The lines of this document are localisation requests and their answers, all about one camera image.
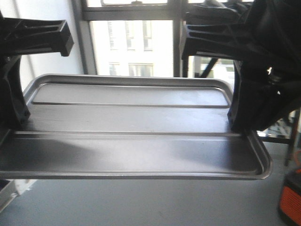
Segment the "metal rod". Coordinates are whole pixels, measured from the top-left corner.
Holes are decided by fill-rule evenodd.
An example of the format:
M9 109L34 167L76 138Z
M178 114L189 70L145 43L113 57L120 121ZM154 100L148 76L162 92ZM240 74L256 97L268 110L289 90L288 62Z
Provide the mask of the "metal rod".
M216 64L217 60L218 60L218 58L211 58L209 64L207 65L207 67L203 71L203 73L201 74L200 78L207 78L207 76L209 75L210 71L212 70L212 68Z
M286 157L285 157L285 162L284 162L285 166L288 166L288 163L293 154L293 148L295 145L296 136L297 136L297 132L298 132L299 118L300 118L300 109L295 111L295 117L293 119L292 132L291 132L291 136L290 136L290 144L288 146Z
M291 140L287 138L278 138L278 137L259 137L262 142L271 142L279 144L290 144Z

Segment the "white wall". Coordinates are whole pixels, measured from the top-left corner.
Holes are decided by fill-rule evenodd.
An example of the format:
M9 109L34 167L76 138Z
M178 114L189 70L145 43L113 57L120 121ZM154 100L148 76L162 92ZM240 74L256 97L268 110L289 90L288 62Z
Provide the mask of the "white wall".
M83 73L71 0L0 0L0 10L4 17L37 20L67 20L75 42L68 57L62 57L60 53L23 56L20 72L23 89L33 78L42 74Z

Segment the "tray rim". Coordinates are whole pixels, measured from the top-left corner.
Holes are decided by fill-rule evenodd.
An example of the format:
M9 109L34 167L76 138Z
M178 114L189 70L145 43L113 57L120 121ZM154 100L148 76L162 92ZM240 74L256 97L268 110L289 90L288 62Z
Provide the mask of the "tray rim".
M107 85L107 86L154 86L154 87L213 87L224 93L228 103L231 103L232 91L230 85L225 81L217 79L187 79L187 78L143 78L143 77L122 77L122 76L99 76L99 75L74 75L74 74L44 74L32 80L24 90L26 103L30 103L39 88L49 83L60 84L84 84L84 85ZM2 137L0 146L8 134L13 132L7 130ZM261 174L250 175L244 173L193 173L193 172L57 172L57 171L3 171L0 170L0 178L47 178L47 179L233 179L233 180L254 180L265 179L272 172L272 159L266 150L263 142L259 139L256 131L246 131L246 138L251 149L257 157L261 166Z

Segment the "metal tray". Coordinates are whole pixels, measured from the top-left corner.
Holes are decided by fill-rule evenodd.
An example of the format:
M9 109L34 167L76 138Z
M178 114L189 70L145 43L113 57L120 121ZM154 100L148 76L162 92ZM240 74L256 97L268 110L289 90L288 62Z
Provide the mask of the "metal tray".
M263 179L257 133L232 133L232 92L212 79L43 75L23 131L2 128L2 178Z

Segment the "black plastic bracket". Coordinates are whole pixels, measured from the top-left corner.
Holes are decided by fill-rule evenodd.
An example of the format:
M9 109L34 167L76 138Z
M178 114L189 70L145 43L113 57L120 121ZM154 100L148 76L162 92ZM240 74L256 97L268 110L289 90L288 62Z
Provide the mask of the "black plastic bracket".
M0 119L9 129L22 129L30 116L21 89L21 55L60 52L66 57L73 44L64 20L3 18L0 14Z

